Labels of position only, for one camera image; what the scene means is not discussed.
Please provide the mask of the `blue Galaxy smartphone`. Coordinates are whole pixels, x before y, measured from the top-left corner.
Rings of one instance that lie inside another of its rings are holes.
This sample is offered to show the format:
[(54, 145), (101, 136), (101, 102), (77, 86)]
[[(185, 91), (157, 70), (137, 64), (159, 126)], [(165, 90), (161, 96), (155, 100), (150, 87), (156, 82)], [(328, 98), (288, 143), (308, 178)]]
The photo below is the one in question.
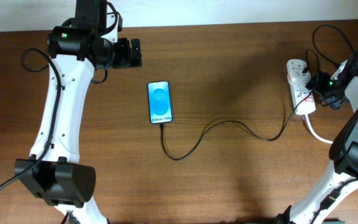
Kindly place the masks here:
[(167, 81), (152, 82), (147, 85), (149, 96), (150, 122), (152, 124), (173, 121), (170, 88)]

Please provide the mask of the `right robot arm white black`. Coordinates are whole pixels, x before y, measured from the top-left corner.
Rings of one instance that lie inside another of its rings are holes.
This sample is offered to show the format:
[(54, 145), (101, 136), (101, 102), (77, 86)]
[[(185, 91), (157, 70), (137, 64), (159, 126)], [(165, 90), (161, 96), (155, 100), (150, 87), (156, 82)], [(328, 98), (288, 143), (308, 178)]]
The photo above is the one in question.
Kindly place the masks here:
[(329, 165), (309, 194), (283, 213), (274, 223), (323, 223), (327, 216), (353, 191), (358, 189), (358, 52), (340, 64), (334, 75), (310, 74), (302, 60), (287, 63), (293, 106), (297, 115), (313, 112), (317, 93), (321, 101), (336, 107), (348, 102), (354, 114), (331, 142)]

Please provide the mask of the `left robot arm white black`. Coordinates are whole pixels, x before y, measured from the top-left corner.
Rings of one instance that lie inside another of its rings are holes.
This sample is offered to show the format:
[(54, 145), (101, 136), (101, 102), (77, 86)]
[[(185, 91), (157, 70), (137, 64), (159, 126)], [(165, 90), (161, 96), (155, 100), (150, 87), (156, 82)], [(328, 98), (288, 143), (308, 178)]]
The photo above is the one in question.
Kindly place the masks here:
[(50, 72), (42, 123), (28, 159), (14, 172), (34, 197), (70, 223), (107, 223), (93, 197), (96, 171), (80, 164), (79, 133), (97, 70), (142, 65), (138, 39), (118, 37), (122, 17), (108, 1), (78, 1), (75, 15), (48, 35)]

